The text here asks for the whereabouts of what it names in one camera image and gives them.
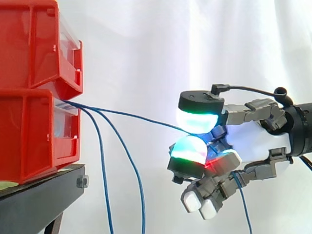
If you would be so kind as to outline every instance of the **cyan light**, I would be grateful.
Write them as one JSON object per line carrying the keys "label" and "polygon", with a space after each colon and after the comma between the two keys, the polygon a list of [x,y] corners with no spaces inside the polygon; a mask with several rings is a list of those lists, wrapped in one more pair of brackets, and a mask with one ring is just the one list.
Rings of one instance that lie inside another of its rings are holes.
{"label": "cyan light", "polygon": [[210,132],[218,122],[218,115],[213,114],[192,114],[177,110],[176,120],[178,126],[192,134]]}
{"label": "cyan light", "polygon": [[183,158],[205,165],[207,158],[206,143],[196,136],[185,136],[178,140],[171,151],[171,157]]}

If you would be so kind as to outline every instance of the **stacked storage bin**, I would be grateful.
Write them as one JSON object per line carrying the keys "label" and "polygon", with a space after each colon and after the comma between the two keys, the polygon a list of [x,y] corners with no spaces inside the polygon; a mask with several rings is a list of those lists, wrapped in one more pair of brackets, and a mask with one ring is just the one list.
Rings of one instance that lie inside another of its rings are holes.
{"label": "stacked storage bin", "polygon": [[55,0],[0,0],[0,181],[23,184],[79,160],[82,43]]}

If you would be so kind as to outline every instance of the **white fabric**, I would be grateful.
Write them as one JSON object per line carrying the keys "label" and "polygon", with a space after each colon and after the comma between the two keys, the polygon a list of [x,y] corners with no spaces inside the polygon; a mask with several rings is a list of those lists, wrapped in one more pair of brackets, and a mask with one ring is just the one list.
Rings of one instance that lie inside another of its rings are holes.
{"label": "white fabric", "polygon": [[[214,83],[273,91],[284,86],[296,103],[312,102],[310,0],[58,0],[84,42],[84,94],[78,102],[175,124],[181,91]],[[261,95],[231,91],[227,103]],[[239,193],[218,215],[186,213],[186,185],[171,182],[168,146],[183,133],[109,115],[141,173],[146,234],[248,233]],[[116,234],[138,234],[140,201],[135,174],[109,126],[102,129]],[[82,118],[80,163],[90,187],[64,215],[61,234],[108,233],[98,138]],[[295,159],[279,178],[244,189],[254,233],[312,233],[312,176]]]}

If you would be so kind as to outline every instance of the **blue wire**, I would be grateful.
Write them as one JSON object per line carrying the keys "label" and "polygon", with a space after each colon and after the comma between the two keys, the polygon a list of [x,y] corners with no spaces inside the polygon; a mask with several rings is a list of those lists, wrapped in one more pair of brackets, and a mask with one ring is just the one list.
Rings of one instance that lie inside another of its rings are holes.
{"label": "blue wire", "polygon": [[97,135],[98,135],[98,140],[99,140],[99,145],[100,145],[100,153],[101,153],[101,162],[102,162],[102,174],[103,174],[103,182],[104,182],[104,193],[105,193],[105,201],[106,201],[106,209],[107,209],[107,216],[108,216],[108,223],[109,223],[109,229],[110,233],[114,234],[114,228],[113,228],[113,220],[112,220],[112,213],[111,213],[111,206],[109,202],[109,197],[108,197],[108,186],[107,186],[107,177],[106,177],[106,170],[105,170],[105,161],[104,161],[104,149],[103,149],[103,140],[102,140],[102,135],[99,130],[98,124],[96,120],[93,118],[93,116],[85,110],[83,107],[76,106],[79,109],[81,109],[84,113],[86,113],[90,119],[92,120],[96,130],[97,130]]}
{"label": "blue wire", "polygon": [[240,191],[240,195],[242,197],[242,201],[243,201],[243,205],[244,205],[244,210],[245,210],[245,215],[246,215],[246,219],[247,219],[247,223],[248,223],[248,227],[249,227],[249,233],[250,234],[253,234],[253,230],[252,230],[252,225],[250,223],[250,220],[249,220],[249,215],[248,215],[248,210],[247,210],[247,205],[246,205],[246,201],[245,201],[245,197],[244,197],[244,193],[243,193],[243,190],[242,190],[242,186],[235,174],[235,172],[231,172],[231,175],[233,176],[237,186],[238,186],[238,189]]}
{"label": "blue wire", "polygon": [[[79,103],[75,103],[75,102],[72,102],[72,101],[66,101],[67,103],[71,104],[71,105],[80,105],[81,107],[83,108],[91,108],[89,106],[86,106],[86,105],[82,105],[82,104],[79,104]],[[118,115],[123,115],[123,116],[130,116],[130,117],[134,117],[134,118],[139,118],[141,120],[144,120],[144,121],[148,121],[148,122],[151,122],[151,123],[155,123],[155,124],[159,124],[159,125],[163,125],[163,126],[166,126],[166,127],[169,127],[169,128],[173,128],[173,129],[176,129],[176,130],[179,130],[179,131],[182,131],[182,132],[185,132],[187,134],[190,134],[189,132],[179,128],[179,127],[176,127],[176,126],[173,126],[171,124],[168,124],[168,123],[163,123],[163,122],[159,122],[159,121],[156,121],[156,120],[152,120],[152,119],[149,119],[149,118],[145,118],[145,117],[142,117],[142,116],[137,116],[137,115],[133,115],[133,114],[129,114],[129,113],[125,113],[125,112],[120,112],[120,111],[112,111],[112,110],[107,110],[107,109],[102,109],[102,108],[98,108],[98,107],[92,107],[98,111],[103,111],[103,112],[108,112],[108,113],[113,113],[113,114],[118,114]]]}
{"label": "blue wire", "polygon": [[139,190],[140,190],[140,195],[141,195],[141,211],[142,211],[142,234],[145,234],[145,227],[146,227],[146,212],[145,212],[145,199],[144,199],[144,190],[143,190],[143,184],[142,184],[142,180],[141,180],[141,177],[140,177],[140,174],[138,172],[138,169],[135,165],[135,163],[133,162],[133,159],[129,153],[129,150],[126,146],[126,144],[124,143],[121,135],[119,134],[118,130],[116,129],[116,127],[113,125],[113,123],[109,120],[109,118],[104,115],[103,113],[101,113],[99,110],[97,110],[96,108],[93,108],[93,107],[89,107],[89,106],[85,106],[85,105],[80,105],[78,103],[73,103],[73,102],[69,102],[69,101],[66,101],[67,103],[73,105],[73,106],[76,106],[78,108],[86,108],[86,109],[89,109],[89,110],[92,110],[94,112],[97,112],[99,115],[101,115],[108,123],[109,125],[112,127],[112,129],[114,130],[114,132],[116,133],[117,137],[119,138],[124,150],[126,151],[126,154],[128,156],[128,159],[135,171],[135,174],[136,174],[136,177],[137,177],[137,181],[138,181],[138,185],[139,185]]}

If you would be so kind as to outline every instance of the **black cable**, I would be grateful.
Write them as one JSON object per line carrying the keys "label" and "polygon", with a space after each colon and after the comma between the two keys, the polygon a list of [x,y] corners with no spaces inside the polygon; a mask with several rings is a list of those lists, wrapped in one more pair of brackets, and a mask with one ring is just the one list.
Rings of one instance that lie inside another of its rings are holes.
{"label": "black cable", "polygon": [[245,87],[245,86],[237,86],[237,85],[233,85],[233,86],[230,85],[229,89],[239,89],[239,90],[251,91],[251,92],[271,96],[274,98],[286,96],[286,94],[275,94],[275,93],[270,93],[270,92],[266,92],[266,91],[259,90],[259,89],[249,88],[249,87]]}
{"label": "black cable", "polygon": [[305,156],[300,156],[299,158],[312,171],[312,162],[308,160],[308,158],[306,158]]}

